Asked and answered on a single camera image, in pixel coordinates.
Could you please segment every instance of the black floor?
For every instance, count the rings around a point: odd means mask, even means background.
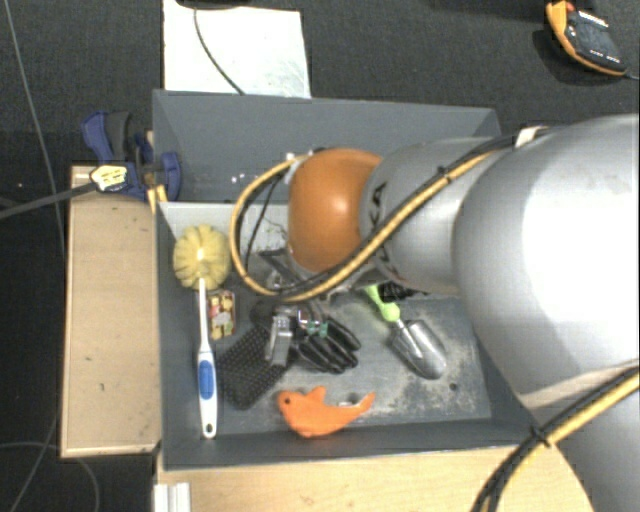
[[[486,0],[254,1],[295,8],[316,97],[489,106],[505,131],[528,121],[567,123],[638,112],[638,82],[567,66],[542,33],[542,2]],[[162,84],[160,0],[10,1],[26,75],[65,189],[73,161],[91,158],[79,122],[104,109],[129,110],[151,126]],[[638,70],[640,3],[598,3]],[[47,195],[50,184],[0,7],[0,208]],[[64,265],[53,208],[0,220],[0,510],[9,510],[59,405]],[[150,506],[147,456],[87,461],[101,510]],[[18,510],[92,510],[82,467],[47,450]]]

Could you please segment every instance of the yellow cable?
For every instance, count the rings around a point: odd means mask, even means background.
[[[604,395],[602,395],[599,399],[582,409],[581,411],[574,414],[572,417],[567,419],[565,422],[558,425],[558,427],[547,435],[547,442],[551,445],[556,446],[557,443],[570,436],[577,430],[584,427],[587,423],[595,419],[597,416],[608,410],[609,408],[616,405],[618,402],[624,400],[626,397],[635,393],[640,388],[640,373],[636,372],[633,375],[626,378],[622,381],[618,386],[611,389]],[[531,464],[533,459],[546,448],[544,443],[539,443],[535,446],[527,455],[524,456],[524,459],[520,462],[520,464],[516,467],[511,477],[505,483],[504,489],[502,493],[507,490],[509,485],[513,483],[515,478],[525,469],[525,465]]]
[[[463,174],[467,173],[471,169],[473,169],[478,163],[487,158],[489,155],[494,153],[494,151],[488,151],[482,155],[476,156],[467,162],[463,163],[459,167],[456,167],[446,175],[443,175],[440,179],[435,181],[432,185],[423,190],[420,194],[410,200],[407,204],[405,204],[402,209],[396,213],[390,221],[385,225],[385,227],[378,233],[353,259],[351,259],[338,273],[336,273],[333,277],[327,279],[323,283],[320,283],[318,286],[312,288],[309,291],[302,292],[298,295],[293,295],[283,299],[285,302],[302,302],[308,299],[311,299],[321,293],[329,291],[331,288],[337,286],[342,281],[347,279],[353,272],[355,272],[360,266],[362,266],[367,259],[369,259],[375,251],[377,251],[380,246],[391,236],[391,234],[404,222],[409,215],[411,215],[415,210],[417,210],[420,206],[422,206],[426,201],[435,196],[438,192],[440,192],[443,188],[445,188],[449,183],[453,180],[459,178]],[[231,214],[231,225],[229,227],[229,241],[231,242],[231,258],[233,264],[236,268],[236,271],[242,278],[242,280],[254,291],[262,294],[262,295],[275,295],[277,292],[264,288],[259,283],[254,281],[247,273],[244,265],[242,264],[242,260],[240,258],[239,248],[236,247],[235,244],[235,230],[237,225],[237,216],[239,215],[244,203],[249,198],[249,196],[263,183],[270,180],[272,177],[276,176],[280,172],[288,169],[293,163],[307,158],[307,156],[297,157],[293,160],[288,160],[283,162],[272,169],[265,172],[262,176],[258,177],[253,183],[251,183],[243,192],[240,194],[238,201],[236,202],[235,208]]]
[[[235,267],[236,272],[238,272],[238,275],[245,282],[245,284],[252,290],[262,295],[275,295],[277,292],[269,290],[268,288],[263,287],[258,282],[253,280],[248,274],[247,269],[243,265],[242,259],[240,258],[240,248],[236,245],[236,226],[238,224],[238,216],[240,215],[240,211],[242,210],[244,204],[247,202],[247,199],[249,199],[251,194],[253,194],[253,192],[258,187],[260,187],[263,183],[269,181],[271,178],[286,171],[294,163],[300,162],[305,158],[308,158],[308,155],[301,155],[290,160],[286,160],[276,165],[275,167],[272,167],[264,174],[258,176],[242,191],[240,197],[238,197],[238,200],[236,201],[233,211],[231,212],[231,223],[229,225],[229,247],[231,249],[231,261],[233,262],[233,266]]]

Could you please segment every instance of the green handle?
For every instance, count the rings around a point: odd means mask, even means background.
[[[372,284],[371,286],[367,286],[365,288],[367,295],[371,297],[371,300],[376,303],[380,313],[382,314],[382,318],[384,318],[387,322],[397,322],[400,320],[400,308],[395,302],[382,302],[380,298],[380,293],[378,293],[378,286]]]

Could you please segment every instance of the small package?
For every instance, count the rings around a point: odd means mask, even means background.
[[[216,290],[207,297],[210,336],[213,341],[231,336],[236,330],[235,297],[229,290]]]

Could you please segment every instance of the orange toy fish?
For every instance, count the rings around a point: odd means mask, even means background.
[[[302,437],[324,436],[336,432],[367,412],[376,397],[369,393],[359,404],[332,406],[324,403],[327,389],[318,386],[308,394],[281,391],[278,407],[284,419]]]

